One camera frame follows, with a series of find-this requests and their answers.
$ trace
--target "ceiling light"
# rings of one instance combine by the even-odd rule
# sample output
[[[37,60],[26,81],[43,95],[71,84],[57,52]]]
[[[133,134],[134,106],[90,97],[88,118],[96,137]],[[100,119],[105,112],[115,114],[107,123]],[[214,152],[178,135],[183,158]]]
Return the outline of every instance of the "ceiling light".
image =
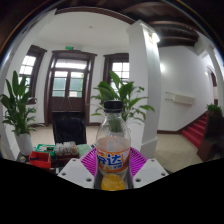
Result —
[[[160,41],[160,39],[156,33],[152,34],[152,40],[154,43],[158,43]]]

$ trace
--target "green leaves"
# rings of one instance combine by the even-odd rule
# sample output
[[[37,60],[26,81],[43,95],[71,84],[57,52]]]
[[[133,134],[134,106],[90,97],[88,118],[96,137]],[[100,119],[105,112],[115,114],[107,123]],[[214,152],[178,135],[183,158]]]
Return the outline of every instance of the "green leaves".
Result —
[[[29,113],[35,113],[36,109],[26,108],[27,102],[32,99],[30,98],[30,91],[25,93],[26,88],[29,85],[26,85],[26,77],[23,77],[20,84],[18,80],[17,72],[13,72],[12,85],[6,79],[6,85],[9,92],[9,97],[1,94],[0,102],[6,108],[4,120],[2,123],[9,124],[14,127],[12,132],[15,132],[16,135],[24,134],[30,132],[30,130],[35,130],[31,127],[33,124],[28,124],[30,121],[35,121],[35,117],[28,117]],[[43,124],[35,123],[35,125],[45,126]]]
[[[110,75],[118,90],[118,94],[114,91],[114,89],[110,85],[108,85],[107,82],[103,81],[99,83],[97,88],[94,88],[99,91],[99,94],[96,96],[92,96],[91,97],[92,99],[98,99],[101,100],[101,102],[105,102],[107,100],[121,100],[123,102],[122,118],[125,122],[129,120],[139,120],[141,122],[144,122],[146,119],[146,113],[143,112],[142,110],[145,111],[152,110],[153,112],[155,112],[154,108],[150,105],[140,105],[139,107],[134,108],[134,106],[140,100],[148,98],[148,97],[138,97],[138,94],[144,91],[143,87],[134,86],[134,82],[129,82],[127,84],[122,83],[119,76],[113,71],[110,71]],[[103,108],[98,107],[95,113],[91,115],[92,116],[101,115],[98,112],[99,110],[103,110]],[[116,126],[116,124],[110,121],[110,127],[112,128],[114,126]]]

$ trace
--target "black chair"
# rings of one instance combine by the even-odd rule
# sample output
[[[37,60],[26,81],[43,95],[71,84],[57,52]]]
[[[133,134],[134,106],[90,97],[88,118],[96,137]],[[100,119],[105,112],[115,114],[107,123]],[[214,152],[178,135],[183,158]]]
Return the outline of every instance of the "black chair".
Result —
[[[76,145],[86,144],[86,127],[79,118],[59,118],[53,121],[56,143],[75,141]]]

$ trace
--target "plant pot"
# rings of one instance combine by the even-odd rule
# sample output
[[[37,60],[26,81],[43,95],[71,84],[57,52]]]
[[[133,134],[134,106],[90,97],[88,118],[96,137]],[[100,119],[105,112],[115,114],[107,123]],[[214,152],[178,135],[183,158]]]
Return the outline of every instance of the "plant pot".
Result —
[[[19,146],[19,150],[22,155],[29,156],[30,153],[33,151],[33,145],[31,142],[31,137],[29,134],[21,134],[17,136],[15,134],[17,144]]]

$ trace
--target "tiled floor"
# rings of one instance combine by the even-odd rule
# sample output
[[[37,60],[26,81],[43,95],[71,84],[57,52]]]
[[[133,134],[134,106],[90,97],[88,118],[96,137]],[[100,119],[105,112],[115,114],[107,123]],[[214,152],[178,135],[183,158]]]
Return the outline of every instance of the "tiled floor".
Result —
[[[87,144],[95,143],[98,128],[98,126],[86,127]],[[51,125],[37,127],[36,129],[36,132],[31,132],[33,146],[55,144]],[[197,148],[182,135],[158,134],[155,158],[163,168],[171,172],[202,163],[202,160],[197,155]]]

